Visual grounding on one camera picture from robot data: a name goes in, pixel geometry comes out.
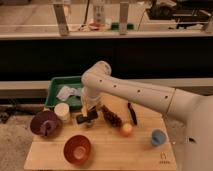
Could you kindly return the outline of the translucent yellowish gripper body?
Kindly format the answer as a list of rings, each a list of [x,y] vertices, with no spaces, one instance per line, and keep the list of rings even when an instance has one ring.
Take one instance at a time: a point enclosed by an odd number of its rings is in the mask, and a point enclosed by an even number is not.
[[[83,105],[97,106],[100,103],[100,98],[89,98],[89,97],[83,96],[81,98],[81,103],[82,103],[82,106]]]

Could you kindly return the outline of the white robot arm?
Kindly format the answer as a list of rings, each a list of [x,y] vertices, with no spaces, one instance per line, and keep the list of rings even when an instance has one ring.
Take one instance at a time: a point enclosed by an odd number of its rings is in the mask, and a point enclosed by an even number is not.
[[[100,93],[143,105],[186,124],[182,171],[213,171],[213,95],[118,79],[111,66],[98,61],[82,74],[82,97],[95,106]]]

